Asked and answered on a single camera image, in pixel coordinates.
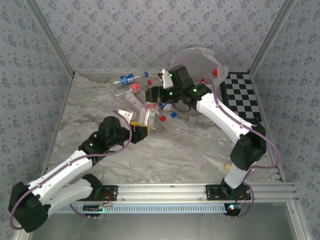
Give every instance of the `floral wallpaper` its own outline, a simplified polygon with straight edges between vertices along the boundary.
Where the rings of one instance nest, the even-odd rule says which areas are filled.
[[[37,0],[75,71],[159,69],[188,47],[247,70],[283,0]]]
[[[0,1],[0,239],[13,184],[39,177],[70,79],[23,0]]]
[[[298,1],[254,76],[287,181],[320,239],[320,2]]]

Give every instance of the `checkerboard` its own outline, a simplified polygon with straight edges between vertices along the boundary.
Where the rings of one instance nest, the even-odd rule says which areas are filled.
[[[230,72],[220,85],[223,103],[252,124],[262,121],[249,73]]]

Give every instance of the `blue bottle cap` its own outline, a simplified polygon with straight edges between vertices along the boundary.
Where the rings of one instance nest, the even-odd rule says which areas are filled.
[[[173,112],[170,114],[170,116],[171,116],[172,118],[175,118],[175,117],[177,116],[177,113],[176,113],[175,111],[173,111]]]

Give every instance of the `wallpaper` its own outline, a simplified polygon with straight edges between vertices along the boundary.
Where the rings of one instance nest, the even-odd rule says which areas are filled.
[[[314,239],[320,239],[319,40],[320,2],[298,1],[254,77]]]
[[[40,176],[70,80],[23,0],[0,1],[0,239],[13,184]]]
[[[189,47],[247,70],[283,0],[37,0],[73,70],[160,69]]]

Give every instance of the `patterned wall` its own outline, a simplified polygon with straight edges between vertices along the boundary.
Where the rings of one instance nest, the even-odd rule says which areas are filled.
[[[69,79],[23,0],[0,1],[0,239],[13,184],[38,178]]]
[[[215,50],[249,68],[282,0],[37,0],[75,71],[159,69],[178,51]]]
[[[298,1],[254,77],[314,239],[320,239],[319,43],[319,0]]]

